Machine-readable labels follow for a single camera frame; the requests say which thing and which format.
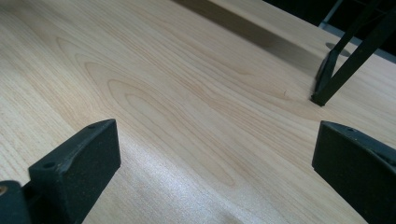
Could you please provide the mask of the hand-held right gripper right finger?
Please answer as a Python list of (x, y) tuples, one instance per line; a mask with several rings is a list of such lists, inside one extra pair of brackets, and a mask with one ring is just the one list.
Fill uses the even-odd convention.
[(396, 149), (323, 120), (312, 166), (369, 224), (396, 224)]

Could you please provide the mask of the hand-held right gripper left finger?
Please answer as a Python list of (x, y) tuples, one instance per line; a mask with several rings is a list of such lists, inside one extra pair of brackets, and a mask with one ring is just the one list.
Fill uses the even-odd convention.
[(83, 128), (29, 168), (34, 224), (81, 224), (119, 168), (116, 121)]

